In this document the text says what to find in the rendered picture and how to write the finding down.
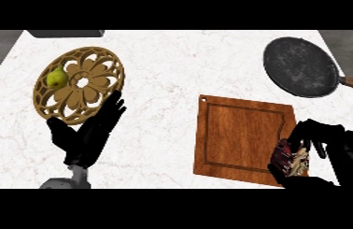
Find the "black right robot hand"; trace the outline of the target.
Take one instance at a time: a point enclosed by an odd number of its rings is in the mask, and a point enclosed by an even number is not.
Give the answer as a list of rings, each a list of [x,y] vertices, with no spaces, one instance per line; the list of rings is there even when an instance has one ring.
[[[318,177],[287,177],[269,163],[267,168],[278,184],[288,190],[338,189],[353,190],[353,131],[338,125],[329,125],[307,119],[298,122],[291,136],[287,138],[291,151],[300,147],[310,150],[315,146],[322,159],[328,158],[340,185]]]

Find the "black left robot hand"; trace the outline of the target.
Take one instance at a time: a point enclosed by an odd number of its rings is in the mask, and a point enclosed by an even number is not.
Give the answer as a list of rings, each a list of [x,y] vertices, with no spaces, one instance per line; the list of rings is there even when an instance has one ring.
[[[58,118],[47,119],[52,143],[66,152],[65,165],[78,165],[87,169],[96,163],[126,109],[121,91],[114,91],[97,113],[84,121],[78,130],[74,130]]]

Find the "red and cream cupcake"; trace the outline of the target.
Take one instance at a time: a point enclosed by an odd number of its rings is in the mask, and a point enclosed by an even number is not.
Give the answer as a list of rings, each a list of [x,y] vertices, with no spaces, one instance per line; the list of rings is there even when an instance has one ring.
[[[270,163],[287,177],[303,176],[309,170],[309,152],[300,147],[297,152],[291,151],[290,143],[284,138],[273,149]]]

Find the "brown wooden cutting board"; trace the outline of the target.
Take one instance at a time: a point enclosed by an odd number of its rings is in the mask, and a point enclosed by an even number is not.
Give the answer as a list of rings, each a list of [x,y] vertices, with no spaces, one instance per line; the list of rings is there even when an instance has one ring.
[[[290,105],[201,95],[193,173],[281,186],[267,164],[295,125]]]

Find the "dark grey frying pan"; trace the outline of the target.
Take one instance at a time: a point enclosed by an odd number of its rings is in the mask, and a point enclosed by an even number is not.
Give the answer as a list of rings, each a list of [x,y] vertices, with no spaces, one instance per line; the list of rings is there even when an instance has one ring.
[[[279,88],[298,97],[325,97],[340,84],[353,89],[353,78],[340,75],[332,57],[303,38],[285,36],[269,42],[263,67]]]

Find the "tan carved wooden trivet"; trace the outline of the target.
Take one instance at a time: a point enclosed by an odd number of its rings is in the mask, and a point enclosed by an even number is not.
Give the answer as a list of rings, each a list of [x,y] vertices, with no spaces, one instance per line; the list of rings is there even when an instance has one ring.
[[[64,67],[69,81],[62,89],[47,85],[47,75]],[[33,88],[33,104],[38,115],[78,125],[97,112],[114,91],[124,85],[124,66],[105,48],[83,47],[64,53],[44,68]]]

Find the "green pear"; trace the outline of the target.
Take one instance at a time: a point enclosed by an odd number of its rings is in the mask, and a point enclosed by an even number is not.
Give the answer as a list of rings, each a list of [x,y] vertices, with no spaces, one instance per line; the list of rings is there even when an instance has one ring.
[[[55,70],[47,75],[47,86],[52,89],[61,89],[66,86],[69,81],[69,76],[62,66],[58,66]]]

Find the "dark grey appliance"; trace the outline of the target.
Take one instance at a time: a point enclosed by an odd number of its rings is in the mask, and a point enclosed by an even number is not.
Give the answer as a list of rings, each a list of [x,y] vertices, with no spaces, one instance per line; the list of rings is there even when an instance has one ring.
[[[102,37],[103,30],[30,30],[34,37]]]

